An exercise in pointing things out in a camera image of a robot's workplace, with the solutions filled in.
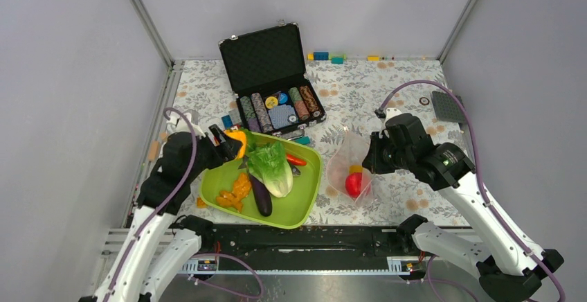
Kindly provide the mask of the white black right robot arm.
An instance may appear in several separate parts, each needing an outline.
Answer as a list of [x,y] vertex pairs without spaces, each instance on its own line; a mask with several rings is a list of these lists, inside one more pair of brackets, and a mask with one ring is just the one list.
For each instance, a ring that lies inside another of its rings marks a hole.
[[494,301],[528,301],[542,280],[563,264],[561,254],[535,243],[478,182],[473,162],[453,143],[435,144],[418,117],[395,108],[377,109],[382,120],[370,135],[362,166],[372,174],[407,170],[448,200],[480,242],[445,231],[421,215],[397,227],[397,246],[449,261],[478,280]]

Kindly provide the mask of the red tomato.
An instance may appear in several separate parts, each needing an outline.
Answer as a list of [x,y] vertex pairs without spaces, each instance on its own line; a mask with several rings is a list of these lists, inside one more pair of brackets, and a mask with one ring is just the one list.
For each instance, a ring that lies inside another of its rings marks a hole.
[[346,193],[353,199],[358,198],[368,186],[368,179],[362,172],[353,172],[345,180]]

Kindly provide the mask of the clear pink zip top bag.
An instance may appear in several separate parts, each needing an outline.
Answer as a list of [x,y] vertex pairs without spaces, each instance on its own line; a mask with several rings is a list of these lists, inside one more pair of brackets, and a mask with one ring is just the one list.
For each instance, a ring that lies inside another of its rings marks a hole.
[[356,207],[370,205],[374,200],[372,174],[362,166],[369,143],[346,130],[342,143],[327,164],[329,185]]

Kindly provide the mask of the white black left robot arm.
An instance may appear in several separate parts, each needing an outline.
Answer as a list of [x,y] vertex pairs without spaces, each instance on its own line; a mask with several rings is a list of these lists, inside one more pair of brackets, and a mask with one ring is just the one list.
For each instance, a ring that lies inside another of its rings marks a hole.
[[195,178],[242,158],[246,141],[228,136],[216,125],[204,132],[172,107],[165,108],[163,115],[173,132],[141,185],[131,226],[111,269],[82,301],[158,301],[189,258],[214,247],[211,222],[188,216],[171,243],[156,254]]

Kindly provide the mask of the yellow bell pepper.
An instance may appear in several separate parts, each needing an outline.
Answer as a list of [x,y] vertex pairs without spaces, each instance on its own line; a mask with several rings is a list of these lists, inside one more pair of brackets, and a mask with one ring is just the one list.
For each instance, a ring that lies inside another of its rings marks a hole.
[[241,130],[226,130],[224,134],[231,153],[235,154],[235,159],[242,159],[245,155],[248,141],[246,133]]

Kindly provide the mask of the yellow orange mango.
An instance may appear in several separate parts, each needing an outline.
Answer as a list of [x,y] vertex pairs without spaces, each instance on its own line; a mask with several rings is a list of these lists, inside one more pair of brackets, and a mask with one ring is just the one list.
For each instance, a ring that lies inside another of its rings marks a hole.
[[352,165],[349,167],[349,174],[350,175],[362,173],[362,172],[363,172],[363,167],[361,165]]

